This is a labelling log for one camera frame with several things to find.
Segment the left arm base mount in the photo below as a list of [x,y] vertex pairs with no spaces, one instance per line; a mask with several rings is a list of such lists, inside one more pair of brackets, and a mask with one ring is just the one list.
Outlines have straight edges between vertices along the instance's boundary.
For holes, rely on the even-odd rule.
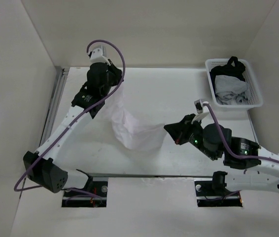
[[62,197],[62,207],[106,207],[107,193],[107,177],[89,178],[83,189],[71,188],[64,191]]

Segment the white tank top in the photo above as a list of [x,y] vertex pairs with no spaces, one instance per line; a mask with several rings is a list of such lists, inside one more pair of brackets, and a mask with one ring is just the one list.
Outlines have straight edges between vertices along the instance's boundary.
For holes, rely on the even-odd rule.
[[166,131],[164,125],[149,124],[133,116],[125,107],[124,86],[105,101],[100,111],[102,119],[111,122],[115,138],[127,149],[150,151],[162,147]]

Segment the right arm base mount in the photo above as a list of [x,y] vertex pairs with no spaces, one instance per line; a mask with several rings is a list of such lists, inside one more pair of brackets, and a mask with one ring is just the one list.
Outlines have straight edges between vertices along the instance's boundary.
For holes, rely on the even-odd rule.
[[212,182],[207,180],[195,181],[195,191],[198,207],[242,207],[240,192],[227,190],[215,191]]

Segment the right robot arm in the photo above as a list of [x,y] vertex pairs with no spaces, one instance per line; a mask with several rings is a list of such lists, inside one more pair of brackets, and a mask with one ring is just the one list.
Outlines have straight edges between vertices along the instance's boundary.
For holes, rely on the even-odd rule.
[[258,143],[234,137],[229,128],[218,122],[202,126],[200,115],[186,115],[177,123],[164,126],[177,145],[190,143],[211,160],[223,159],[223,165],[243,171],[240,176],[226,171],[212,175],[209,192],[228,196],[242,190],[279,193],[279,155]]

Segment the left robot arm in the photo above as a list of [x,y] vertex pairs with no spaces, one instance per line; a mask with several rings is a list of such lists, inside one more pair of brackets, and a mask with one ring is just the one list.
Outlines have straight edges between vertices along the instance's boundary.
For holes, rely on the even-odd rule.
[[43,187],[52,193],[74,188],[82,197],[92,192],[89,177],[77,170],[60,167],[62,149],[70,138],[90,123],[124,80],[126,68],[117,68],[111,61],[92,63],[87,80],[74,96],[61,124],[35,152],[23,156],[24,175],[36,188]]

